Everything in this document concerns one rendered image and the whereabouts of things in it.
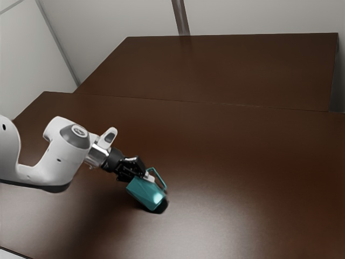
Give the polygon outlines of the teal faceted mug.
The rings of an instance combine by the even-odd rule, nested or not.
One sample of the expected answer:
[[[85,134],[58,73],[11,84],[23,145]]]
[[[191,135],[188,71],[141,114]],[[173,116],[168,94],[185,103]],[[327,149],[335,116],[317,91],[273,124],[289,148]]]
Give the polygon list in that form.
[[[150,212],[161,214],[168,207],[167,185],[154,167],[146,170],[143,178],[135,176],[126,191]]]

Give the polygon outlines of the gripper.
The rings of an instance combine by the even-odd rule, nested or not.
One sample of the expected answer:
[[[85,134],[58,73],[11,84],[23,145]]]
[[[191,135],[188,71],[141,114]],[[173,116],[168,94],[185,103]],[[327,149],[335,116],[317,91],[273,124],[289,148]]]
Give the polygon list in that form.
[[[116,180],[121,182],[131,182],[135,177],[152,183],[155,181],[155,177],[148,173],[139,156],[129,158],[114,147],[110,148],[109,155],[101,168],[109,173],[115,173],[117,175]]]

